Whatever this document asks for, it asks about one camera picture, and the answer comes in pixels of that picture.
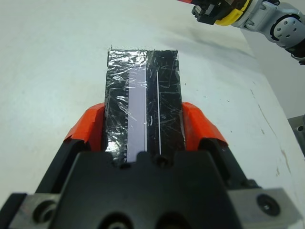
screw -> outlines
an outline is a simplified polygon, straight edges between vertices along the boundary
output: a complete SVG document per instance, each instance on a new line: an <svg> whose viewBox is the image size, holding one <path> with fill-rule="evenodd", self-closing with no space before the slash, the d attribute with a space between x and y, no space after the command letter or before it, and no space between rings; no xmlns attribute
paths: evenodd
<svg viewBox="0 0 305 229"><path fill-rule="evenodd" d="M266 194L261 194L257 197L257 204L259 208L269 216L278 216L281 212L277 202Z"/></svg>

orange gripper pad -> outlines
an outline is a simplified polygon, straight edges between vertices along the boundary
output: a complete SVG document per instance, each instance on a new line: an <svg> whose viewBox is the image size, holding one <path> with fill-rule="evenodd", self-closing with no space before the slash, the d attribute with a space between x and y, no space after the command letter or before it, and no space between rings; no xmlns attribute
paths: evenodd
<svg viewBox="0 0 305 229"><path fill-rule="evenodd" d="M92 151L101 150L104 103L90 107L68 132L65 140L78 139L89 143Z"/></svg>
<svg viewBox="0 0 305 229"><path fill-rule="evenodd" d="M217 127L204 116L198 107L191 103L182 103L182 107L186 150L198 150L203 138L216 138L226 143Z"/></svg>

metal bracket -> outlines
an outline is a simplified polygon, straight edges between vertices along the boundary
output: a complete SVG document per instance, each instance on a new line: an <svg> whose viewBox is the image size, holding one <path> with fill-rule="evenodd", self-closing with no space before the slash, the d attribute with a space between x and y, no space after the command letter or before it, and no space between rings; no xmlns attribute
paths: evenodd
<svg viewBox="0 0 305 229"><path fill-rule="evenodd" d="M27 195L9 229L47 229L59 198L59 194Z"/></svg>
<svg viewBox="0 0 305 229"><path fill-rule="evenodd" d="M281 188L228 191L244 229L282 229L302 219Z"/></svg>

screw hole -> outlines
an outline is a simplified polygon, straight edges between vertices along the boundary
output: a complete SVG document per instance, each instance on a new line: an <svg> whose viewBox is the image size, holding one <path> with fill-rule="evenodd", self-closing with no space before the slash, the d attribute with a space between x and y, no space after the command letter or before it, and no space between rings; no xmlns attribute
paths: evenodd
<svg viewBox="0 0 305 229"><path fill-rule="evenodd" d="M259 208L269 216L278 216L280 214L280 206L270 196L261 194L257 197Z"/></svg>
<svg viewBox="0 0 305 229"><path fill-rule="evenodd" d="M157 158L157 165L160 167L160 168L166 168L169 166L169 161L167 158L163 157L163 156L159 156Z"/></svg>
<svg viewBox="0 0 305 229"><path fill-rule="evenodd" d="M56 203L53 200L46 200L40 203L33 212L33 220L36 223L48 222L55 211Z"/></svg>
<svg viewBox="0 0 305 229"><path fill-rule="evenodd" d="M132 229L132 223L124 214L114 213L103 220L99 229Z"/></svg>
<svg viewBox="0 0 305 229"><path fill-rule="evenodd" d="M301 132L301 131L304 130L304 127L301 125L301 126L299 126L296 130Z"/></svg>

thin white line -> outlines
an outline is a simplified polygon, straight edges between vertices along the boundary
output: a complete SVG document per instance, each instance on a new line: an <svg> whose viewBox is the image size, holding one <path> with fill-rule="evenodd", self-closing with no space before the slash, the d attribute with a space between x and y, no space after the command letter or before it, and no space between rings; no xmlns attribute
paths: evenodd
<svg viewBox="0 0 305 229"><path fill-rule="evenodd" d="M159 125L159 151L161 154L161 131L160 131L160 103L159 103L159 74L157 72L157 98L158 98L158 125Z"/></svg>

